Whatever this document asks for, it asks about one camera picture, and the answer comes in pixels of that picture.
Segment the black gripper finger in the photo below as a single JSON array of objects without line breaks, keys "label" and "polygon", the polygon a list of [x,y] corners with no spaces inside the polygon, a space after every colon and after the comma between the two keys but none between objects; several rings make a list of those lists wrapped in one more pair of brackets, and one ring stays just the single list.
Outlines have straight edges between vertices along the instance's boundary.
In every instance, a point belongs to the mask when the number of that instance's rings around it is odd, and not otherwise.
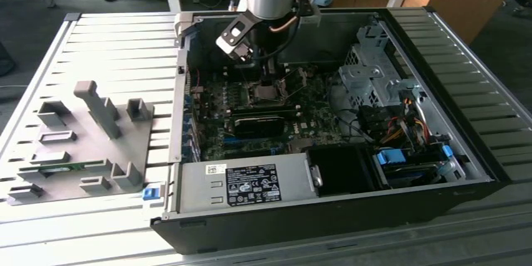
[{"label": "black gripper finger", "polygon": [[270,57],[261,61],[260,85],[270,86],[277,78],[277,58]]}]

